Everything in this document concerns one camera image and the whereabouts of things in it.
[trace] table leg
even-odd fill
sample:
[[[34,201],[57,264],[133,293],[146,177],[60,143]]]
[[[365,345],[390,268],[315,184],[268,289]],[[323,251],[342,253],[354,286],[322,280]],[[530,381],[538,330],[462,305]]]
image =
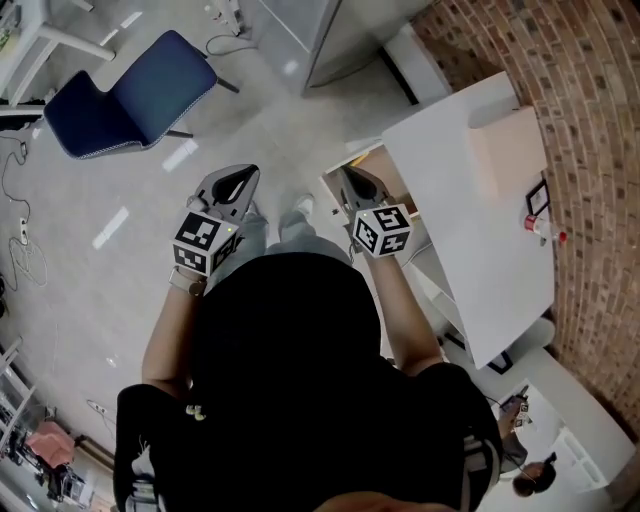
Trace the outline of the table leg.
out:
[[[72,4],[84,9],[87,12],[93,11],[93,5],[87,2],[87,0],[69,0]]]
[[[0,106],[0,117],[4,116],[41,116],[44,114],[44,105],[9,105]]]
[[[47,39],[51,39],[52,41],[57,41],[58,43],[77,48],[78,50],[90,53],[104,60],[113,60],[116,57],[115,52],[107,50],[98,44],[92,43],[80,37],[67,34],[66,32],[63,32],[62,30],[59,30],[49,25],[48,23],[44,23],[40,27],[38,35],[40,35],[41,37],[46,37]]]

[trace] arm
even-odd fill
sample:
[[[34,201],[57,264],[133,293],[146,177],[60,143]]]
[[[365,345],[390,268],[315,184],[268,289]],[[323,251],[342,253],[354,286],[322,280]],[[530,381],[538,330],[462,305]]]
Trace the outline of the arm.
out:
[[[181,269],[197,281],[201,276]],[[189,389],[191,334],[201,298],[171,285],[142,361],[142,382],[181,398]]]
[[[365,253],[378,290],[389,343],[398,368],[418,375],[441,363],[438,340],[420,309],[395,257],[373,259]]]

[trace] gray floor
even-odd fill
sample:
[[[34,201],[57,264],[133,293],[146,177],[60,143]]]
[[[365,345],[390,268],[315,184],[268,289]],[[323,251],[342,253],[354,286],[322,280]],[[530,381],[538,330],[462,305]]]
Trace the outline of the gray floor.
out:
[[[165,30],[175,29],[200,47],[224,32],[205,15],[203,0],[96,3],[92,13],[65,6],[56,16],[70,31],[100,41],[132,12],[142,11],[107,45],[117,50],[117,58],[104,62],[59,48],[34,90],[50,83],[59,87],[83,68],[106,89]],[[216,50],[238,45],[221,41]],[[211,64],[239,85],[241,94],[216,88],[185,117],[178,129],[196,134],[198,149],[170,173],[162,164],[182,144],[178,139],[167,138],[144,153],[79,162],[63,153],[46,124],[39,125],[35,140],[31,130],[17,133],[28,141],[30,154],[24,167],[9,164],[5,184],[31,202],[29,232],[46,256],[48,284],[39,288],[19,273],[20,289],[8,293],[10,316],[0,320],[0,339],[6,346],[17,335],[24,338],[23,365],[38,381],[40,397],[71,427],[109,449],[117,393],[138,382],[167,290],[169,226],[201,178],[226,165],[257,164],[262,171],[257,200],[273,225],[300,191],[310,190],[322,201],[318,176],[348,154],[345,142],[368,135],[408,107],[380,62],[305,99],[288,93],[255,50],[215,57]],[[0,140],[2,158],[16,146]],[[127,220],[94,249],[93,239],[123,206],[130,212]],[[320,210],[313,219],[319,233],[346,248],[344,233]],[[24,205],[0,197],[0,265],[11,282],[7,242],[18,236],[24,214]],[[275,229],[270,236],[275,240]],[[34,256],[31,265],[42,279],[41,260]],[[311,293],[301,289],[300,296]],[[110,409],[106,423],[89,410],[87,399]]]

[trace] curved brick wall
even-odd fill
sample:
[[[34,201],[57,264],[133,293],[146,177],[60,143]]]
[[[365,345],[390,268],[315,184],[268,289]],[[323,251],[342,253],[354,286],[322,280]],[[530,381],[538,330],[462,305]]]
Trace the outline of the curved brick wall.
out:
[[[554,348],[640,434],[640,16],[630,0],[442,0],[414,21],[455,90],[508,72],[549,160]],[[640,456],[611,486],[637,489]]]

